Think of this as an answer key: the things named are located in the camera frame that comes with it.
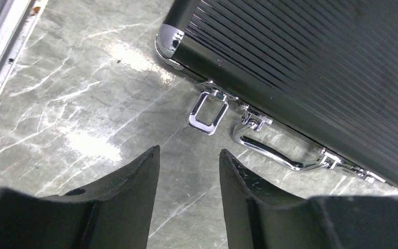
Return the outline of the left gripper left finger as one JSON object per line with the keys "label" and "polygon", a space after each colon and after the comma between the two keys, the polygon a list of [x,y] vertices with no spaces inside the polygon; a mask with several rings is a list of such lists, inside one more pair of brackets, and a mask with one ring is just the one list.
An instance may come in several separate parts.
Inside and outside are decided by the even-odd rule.
{"label": "left gripper left finger", "polygon": [[0,187],[0,248],[146,248],[160,147],[64,195]]}

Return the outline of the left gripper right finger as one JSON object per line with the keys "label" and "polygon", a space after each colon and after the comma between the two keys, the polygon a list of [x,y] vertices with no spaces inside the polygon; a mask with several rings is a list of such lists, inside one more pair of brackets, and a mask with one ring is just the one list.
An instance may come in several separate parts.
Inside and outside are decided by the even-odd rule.
{"label": "left gripper right finger", "polygon": [[295,196],[219,156],[229,248],[398,248],[398,196]]}

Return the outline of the black poker set case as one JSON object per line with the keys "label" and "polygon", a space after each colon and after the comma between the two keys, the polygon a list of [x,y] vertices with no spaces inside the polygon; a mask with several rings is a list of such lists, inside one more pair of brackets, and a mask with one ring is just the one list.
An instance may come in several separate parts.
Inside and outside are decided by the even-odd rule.
{"label": "black poker set case", "polygon": [[398,187],[398,1],[174,1],[162,61],[203,87],[189,126],[296,172]]}

